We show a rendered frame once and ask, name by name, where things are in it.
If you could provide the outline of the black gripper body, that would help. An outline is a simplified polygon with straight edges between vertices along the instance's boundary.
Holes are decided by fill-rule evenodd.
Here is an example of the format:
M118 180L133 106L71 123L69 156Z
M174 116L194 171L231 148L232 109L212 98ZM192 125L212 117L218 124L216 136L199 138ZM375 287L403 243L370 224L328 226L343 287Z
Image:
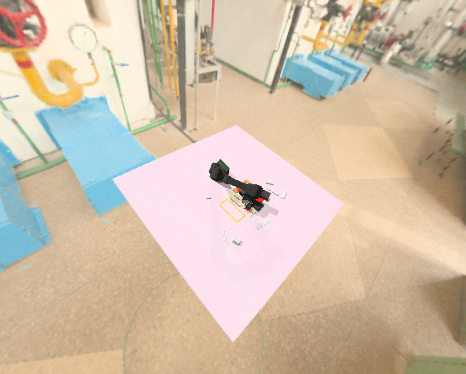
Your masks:
M241 191L239 192L239 194L240 194L241 196L243 196L243 197L245 197L245 196L247 195L247 193L246 193L244 190L241 190ZM252 199L253 199L252 203L253 203L253 205L254 205L254 208L255 208L257 211L261 210L261 209L264 207L264 204L261 203L261 202L259 202L259 201L257 201L256 198L253 198L253 197L252 197Z

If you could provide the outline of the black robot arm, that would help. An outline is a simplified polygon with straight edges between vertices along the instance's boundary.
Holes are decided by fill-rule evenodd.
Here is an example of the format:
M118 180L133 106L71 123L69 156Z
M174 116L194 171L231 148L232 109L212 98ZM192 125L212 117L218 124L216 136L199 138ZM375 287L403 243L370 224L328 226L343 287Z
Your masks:
M245 184L239 180L232 178L226 173L226 171L218 163L213 162L208 172L210 173L210 176L209 176L210 179L212 179L213 181L219 182L219 183L223 182L225 184L230 184L232 186L235 186L239 189L244 190L247 193L247 195L241 201L247 207L248 206L250 207L252 205L252 201L253 201L252 197L256 199L259 199L260 197L268 201L271 195L270 192L264 190L264 188L262 188L262 186L258 184L253 184L253 183ZM222 174L222 172L225 175L223 180L217 181L220 175ZM249 196L251 196L251 198Z

